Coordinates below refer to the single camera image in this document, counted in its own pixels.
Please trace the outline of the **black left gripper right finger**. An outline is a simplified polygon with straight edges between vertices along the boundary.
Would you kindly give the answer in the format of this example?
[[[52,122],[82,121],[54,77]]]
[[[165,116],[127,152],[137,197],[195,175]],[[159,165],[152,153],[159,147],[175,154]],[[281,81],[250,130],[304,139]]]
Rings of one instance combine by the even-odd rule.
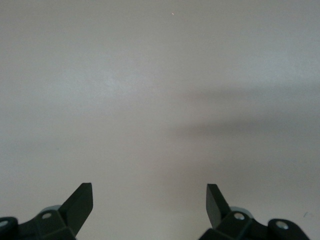
[[[268,227],[241,207],[230,207],[216,184],[206,187],[206,212],[211,228],[200,240],[267,240]]]

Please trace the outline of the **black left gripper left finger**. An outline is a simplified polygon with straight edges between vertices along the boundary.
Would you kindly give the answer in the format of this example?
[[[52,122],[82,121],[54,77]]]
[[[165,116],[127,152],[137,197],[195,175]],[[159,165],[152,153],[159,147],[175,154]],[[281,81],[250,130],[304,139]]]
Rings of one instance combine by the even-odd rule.
[[[48,207],[18,226],[19,240],[75,240],[93,210],[91,183],[82,183],[59,206]]]

